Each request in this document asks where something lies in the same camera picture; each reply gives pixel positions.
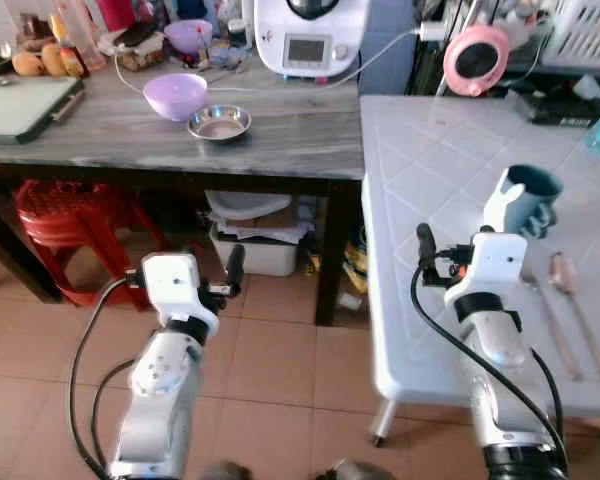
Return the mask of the black flat device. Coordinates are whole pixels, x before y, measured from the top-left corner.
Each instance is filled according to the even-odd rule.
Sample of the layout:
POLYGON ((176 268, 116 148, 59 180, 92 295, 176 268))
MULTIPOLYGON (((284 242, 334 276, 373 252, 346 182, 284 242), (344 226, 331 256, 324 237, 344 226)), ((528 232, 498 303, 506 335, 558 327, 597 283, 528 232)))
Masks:
POLYGON ((600 119, 600 87, 575 83, 556 84, 550 90, 523 84, 510 88, 514 110, 536 125, 592 127, 600 119))

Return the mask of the red plastic stool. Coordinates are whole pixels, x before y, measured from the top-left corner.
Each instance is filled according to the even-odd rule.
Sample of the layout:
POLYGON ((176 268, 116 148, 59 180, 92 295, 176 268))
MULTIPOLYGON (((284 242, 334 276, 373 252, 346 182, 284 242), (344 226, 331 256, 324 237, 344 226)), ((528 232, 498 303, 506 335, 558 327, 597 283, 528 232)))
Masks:
POLYGON ((18 188, 15 202, 36 256, 64 297, 76 306, 94 305, 100 298, 98 293, 76 289, 66 276, 68 261, 81 248, 93 250, 109 274, 120 276, 132 264, 118 241, 118 229, 144 228, 160 250, 171 247, 127 187, 30 179, 18 188))

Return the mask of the large purple bowl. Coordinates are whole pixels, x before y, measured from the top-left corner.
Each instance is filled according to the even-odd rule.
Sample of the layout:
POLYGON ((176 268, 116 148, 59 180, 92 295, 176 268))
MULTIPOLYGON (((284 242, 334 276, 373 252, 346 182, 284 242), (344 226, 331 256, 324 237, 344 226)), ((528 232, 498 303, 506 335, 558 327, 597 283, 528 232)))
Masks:
POLYGON ((186 122, 207 105, 208 83, 190 73, 163 74, 146 82, 143 96, 155 113, 172 122, 186 122))

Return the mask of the white cutting board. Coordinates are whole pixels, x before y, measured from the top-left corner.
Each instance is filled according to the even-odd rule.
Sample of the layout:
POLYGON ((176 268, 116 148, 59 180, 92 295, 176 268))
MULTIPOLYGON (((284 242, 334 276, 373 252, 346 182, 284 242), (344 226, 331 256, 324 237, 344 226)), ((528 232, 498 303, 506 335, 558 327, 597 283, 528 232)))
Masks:
POLYGON ((0 77, 0 145, 25 145, 62 122, 85 93, 73 77, 0 77))

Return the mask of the white storage box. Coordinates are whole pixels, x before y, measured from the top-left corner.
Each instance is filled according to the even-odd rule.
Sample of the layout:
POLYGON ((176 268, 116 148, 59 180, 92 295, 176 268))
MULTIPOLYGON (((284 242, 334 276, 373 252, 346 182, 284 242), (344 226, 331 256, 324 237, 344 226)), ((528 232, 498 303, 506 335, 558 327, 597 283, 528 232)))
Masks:
POLYGON ((245 248, 246 273, 288 276, 294 273, 297 247, 309 232, 300 219, 295 197, 217 191, 205 192, 210 211, 209 239, 227 264, 233 248, 245 248))

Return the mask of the stainless steel bowl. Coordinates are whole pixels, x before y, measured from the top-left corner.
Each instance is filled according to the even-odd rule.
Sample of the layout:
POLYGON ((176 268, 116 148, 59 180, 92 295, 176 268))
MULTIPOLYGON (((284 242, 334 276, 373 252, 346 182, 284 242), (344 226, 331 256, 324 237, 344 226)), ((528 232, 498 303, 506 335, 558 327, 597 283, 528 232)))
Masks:
POLYGON ((187 120, 187 132, 214 145, 241 140, 253 123, 253 116, 236 105, 209 105, 196 110, 187 120))

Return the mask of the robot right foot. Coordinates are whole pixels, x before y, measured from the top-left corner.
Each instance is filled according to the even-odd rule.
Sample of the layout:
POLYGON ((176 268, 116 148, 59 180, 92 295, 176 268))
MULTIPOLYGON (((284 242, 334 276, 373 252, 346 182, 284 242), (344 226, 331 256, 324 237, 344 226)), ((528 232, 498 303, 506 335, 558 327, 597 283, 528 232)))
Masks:
POLYGON ((345 458, 319 472, 314 480, 396 480, 396 477, 373 463, 345 458))

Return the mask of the white kitchen appliance with display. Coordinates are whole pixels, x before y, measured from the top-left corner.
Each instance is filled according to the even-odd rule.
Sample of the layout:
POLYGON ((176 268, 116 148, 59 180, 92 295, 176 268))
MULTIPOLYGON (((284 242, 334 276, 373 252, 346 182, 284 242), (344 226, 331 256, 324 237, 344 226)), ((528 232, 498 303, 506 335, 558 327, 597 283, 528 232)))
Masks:
POLYGON ((350 68, 370 0, 251 0, 256 52, 282 76, 331 77, 350 68))

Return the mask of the pink round appliance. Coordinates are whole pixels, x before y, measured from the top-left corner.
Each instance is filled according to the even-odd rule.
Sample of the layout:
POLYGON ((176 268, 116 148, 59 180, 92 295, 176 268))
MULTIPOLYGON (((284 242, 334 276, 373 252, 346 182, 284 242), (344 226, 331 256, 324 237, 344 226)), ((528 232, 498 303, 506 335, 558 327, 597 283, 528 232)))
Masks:
POLYGON ((461 96, 479 97, 500 82, 510 54, 509 37, 493 26, 469 26, 446 47, 443 84, 461 96))

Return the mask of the brown food container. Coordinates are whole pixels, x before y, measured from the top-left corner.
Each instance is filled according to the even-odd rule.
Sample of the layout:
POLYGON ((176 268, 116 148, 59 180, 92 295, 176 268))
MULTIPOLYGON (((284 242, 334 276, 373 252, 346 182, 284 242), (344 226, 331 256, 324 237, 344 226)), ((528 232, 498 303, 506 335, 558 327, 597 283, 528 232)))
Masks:
POLYGON ((145 70, 167 60, 166 36, 153 23, 140 22, 111 32, 105 44, 113 47, 114 58, 128 70, 145 70))

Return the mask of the metal fork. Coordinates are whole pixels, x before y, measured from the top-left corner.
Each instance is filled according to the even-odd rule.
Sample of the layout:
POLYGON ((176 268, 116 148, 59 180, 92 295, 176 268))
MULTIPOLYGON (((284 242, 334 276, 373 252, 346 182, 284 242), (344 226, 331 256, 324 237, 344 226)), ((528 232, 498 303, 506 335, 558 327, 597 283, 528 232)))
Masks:
POLYGON ((541 283, 539 283, 536 274, 534 274, 532 270, 524 268, 520 271, 520 278, 521 282, 523 282, 524 285, 527 285, 530 291, 533 292, 534 296, 536 296, 539 306, 542 308, 543 315, 546 317, 548 330, 550 330, 550 337, 553 342, 553 346, 555 346, 557 353, 559 353, 562 365, 564 365, 565 369, 568 370, 570 381, 573 381, 573 383, 579 383, 579 381, 583 380, 583 372, 579 369, 578 364, 576 364, 575 357, 573 352, 571 352, 568 340, 566 340, 564 332, 562 332, 561 323, 559 320, 557 320, 555 312, 553 312, 547 297, 544 296, 541 283))

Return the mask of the white plastic basket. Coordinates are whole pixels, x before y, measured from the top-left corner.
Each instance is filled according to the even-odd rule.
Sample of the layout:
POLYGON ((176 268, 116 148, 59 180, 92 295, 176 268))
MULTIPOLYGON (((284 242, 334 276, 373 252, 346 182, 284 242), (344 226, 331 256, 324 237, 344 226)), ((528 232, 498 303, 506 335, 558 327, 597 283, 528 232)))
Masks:
POLYGON ((600 69, 600 0, 553 0, 542 67, 600 69))

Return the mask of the dark wooden table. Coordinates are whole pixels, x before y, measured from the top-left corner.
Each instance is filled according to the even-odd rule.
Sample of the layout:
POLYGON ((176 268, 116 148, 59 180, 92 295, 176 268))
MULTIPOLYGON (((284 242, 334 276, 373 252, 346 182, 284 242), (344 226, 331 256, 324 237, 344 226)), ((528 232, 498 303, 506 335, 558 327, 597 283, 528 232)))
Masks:
POLYGON ((365 165, 355 74, 314 84, 248 60, 216 79, 210 104, 240 106, 244 140, 209 143, 158 116, 139 92, 149 74, 100 70, 64 122, 25 145, 0 145, 0 186, 27 178, 326 198, 315 324, 335 320, 344 251, 361 215, 365 165))

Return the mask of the clear plastic bottle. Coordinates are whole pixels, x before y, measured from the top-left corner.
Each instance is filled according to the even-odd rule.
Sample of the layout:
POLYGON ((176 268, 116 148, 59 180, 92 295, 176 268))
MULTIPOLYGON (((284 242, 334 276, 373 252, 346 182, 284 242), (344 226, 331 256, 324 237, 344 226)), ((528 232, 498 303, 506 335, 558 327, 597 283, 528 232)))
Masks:
POLYGON ((79 40, 75 41, 77 50, 85 60, 86 68, 91 74, 107 67, 107 59, 96 47, 96 26, 90 15, 90 8, 85 0, 66 0, 66 15, 72 18, 75 28, 79 31, 79 40))

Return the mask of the orange fruit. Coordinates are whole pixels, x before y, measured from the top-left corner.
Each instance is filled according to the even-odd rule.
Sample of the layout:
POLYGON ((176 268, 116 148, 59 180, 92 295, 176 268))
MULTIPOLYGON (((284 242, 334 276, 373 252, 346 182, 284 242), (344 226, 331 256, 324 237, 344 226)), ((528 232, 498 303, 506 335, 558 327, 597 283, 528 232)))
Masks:
POLYGON ((13 52, 11 58, 9 58, 9 63, 11 63, 18 76, 36 77, 47 76, 48 74, 48 69, 45 67, 43 60, 34 52, 13 52))
POLYGON ((66 77, 68 70, 61 55, 61 46, 58 44, 47 44, 41 49, 41 63, 48 76, 66 77))

